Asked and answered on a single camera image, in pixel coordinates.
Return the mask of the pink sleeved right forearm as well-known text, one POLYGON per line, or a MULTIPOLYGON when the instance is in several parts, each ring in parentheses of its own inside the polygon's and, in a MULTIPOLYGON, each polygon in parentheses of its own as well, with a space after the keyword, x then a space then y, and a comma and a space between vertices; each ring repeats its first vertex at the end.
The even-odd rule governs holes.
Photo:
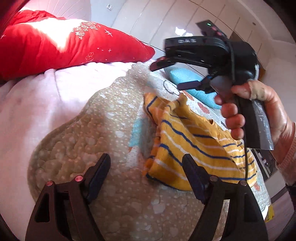
POLYGON ((282 134, 276 144, 279 161, 276 166, 288 186, 295 185, 295 123, 289 133, 282 134))

